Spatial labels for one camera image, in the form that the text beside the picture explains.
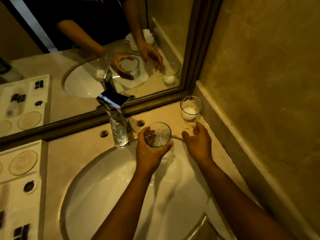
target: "drinking glass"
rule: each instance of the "drinking glass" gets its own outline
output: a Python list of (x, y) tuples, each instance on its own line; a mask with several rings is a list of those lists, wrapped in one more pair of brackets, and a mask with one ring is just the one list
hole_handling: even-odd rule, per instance
[(176, 77), (179, 73), (179, 66), (174, 63), (163, 64), (160, 72), (164, 84), (170, 85), (176, 80)]
[(203, 104), (200, 99), (195, 96), (187, 96), (180, 102), (181, 116), (184, 120), (191, 121), (201, 113)]
[(171, 139), (171, 129), (169, 125), (157, 122), (150, 125), (150, 130), (144, 135), (146, 143), (151, 147), (162, 147)]
[(139, 67), (139, 60), (137, 57), (134, 57), (133, 60), (129, 58), (125, 58), (119, 62), (120, 66), (126, 72), (129, 72), (134, 79), (139, 78), (140, 76), (140, 67)]

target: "round coaster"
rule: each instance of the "round coaster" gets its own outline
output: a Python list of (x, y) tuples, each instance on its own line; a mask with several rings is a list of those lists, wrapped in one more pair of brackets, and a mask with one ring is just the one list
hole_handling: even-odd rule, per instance
[(18, 120), (18, 127), (24, 131), (34, 128), (41, 121), (41, 117), (41, 114), (36, 111), (26, 113)]
[(11, 129), (11, 122), (7, 120), (0, 121), (0, 137), (6, 136)]
[(29, 172), (37, 163), (38, 154), (35, 151), (25, 151), (16, 156), (9, 165), (9, 172), (15, 176)]

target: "person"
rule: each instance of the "person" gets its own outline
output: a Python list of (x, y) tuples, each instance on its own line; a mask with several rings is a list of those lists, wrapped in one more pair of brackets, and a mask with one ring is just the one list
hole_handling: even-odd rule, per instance
[[(91, 240), (133, 239), (152, 174), (173, 143), (154, 149), (147, 145), (144, 133), (138, 134), (137, 167), (128, 187)], [(262, 208), (252, 201), (213, 161), (211, 138), (199, 122), (193, 128), (195, 136), (186, 131), (182, 137), (190, 156), (197, 163), (212, 195), (238, 240), (293, 240), (293, 237)]]
[[(124, 39), (132, 32), (142, 58), (156, 62), (156, 69), (163, 63), (162, 56), (146, 42), (138, 7), (135, 0), (49, 0), (49, 21), (76, 45), (101, 57), (103, 45)], [(133, 80), (119, 61), (130, 55), (115, 54), (111, 66), (118, 74)]]

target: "chrome faucet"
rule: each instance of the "chrome faucet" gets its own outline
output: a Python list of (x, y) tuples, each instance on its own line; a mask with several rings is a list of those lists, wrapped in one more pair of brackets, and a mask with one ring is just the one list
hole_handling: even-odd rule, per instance
[(129, 143), (128, 131), (130, 130), (130, 124), (124, 118), (121, 108), (130, 100), (130, 97), (117, 93), (114, 88), (111, 79), (112, 72), (110, 70), (112, 58), (113, 52), (110, 52), (106, 53), (99, 60), (99, 68), (97, 69), (95, 79), (102, 83), (105, 91), (97, 97), (97, 101), (110, 116), (110, 125), (115, 146), (122, 147)]

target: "beige marble countertop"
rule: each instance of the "beige marble countertop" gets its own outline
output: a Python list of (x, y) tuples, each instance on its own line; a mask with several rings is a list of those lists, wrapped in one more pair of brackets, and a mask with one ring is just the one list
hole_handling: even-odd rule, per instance
[[(136, 137), (137, 133), (142, 129), (142, 127), (137, 126), (138, 120), (144, 120), (146, 126), (154, 122), (164, 122), (170, 126), (172, 135), (179, 138), (181, 138), (181, 132), (183, 130), (191, 134), (192, 126), (195, 124), (194, 122), (186, 122), (182, 119), (179, 102), (130, 117), (129, 121), (134, 137)], [(209, 129), (209, 134), (212, 138), (214, 161), (250, 198), (256, 201), (222, 145), (208, 127), (206, 121), (201, 117), (199, 122), (203, 123)], [(99, 134), (102, 130), (109, 131), (110, 135), (101, 138)], [(49, 142), (44, 239), (63, 239), (60, 230), (59, 216), (62, 202), (70, 183), (90, 161), (113, 147), (114, 142), (109, 123)]]
[[(105, 48), (106, 50), (113, 50), (115, 53), (139, 54), (138, 52), (133, 52), (130, 45), (128, 45), (124, 39), (107, 44), (105, 45)], [(164, 61), (166, 61), (163, 52), (157, 45), (156, 48), (164, 57)], [(16, 68), (24, 78), (46, 74), (51, 76), (52, 93), (50, 123), (52, 123), (93, 111), (99, 105), (95, 98), (71, 96), (62, 88), (62, 78), (66, 72), (91, 58), (93, 58), (93, 56), (89, 56), (81, 49), (70, 49), (14, 60), (11, 65)], [(141, 97), (178, 85), (178, 80), (173, 85), (165, 85), (161, 80), (160, 73), (156, 72), (143, 84), (130, 90), (126, 90), (124, 93)]]

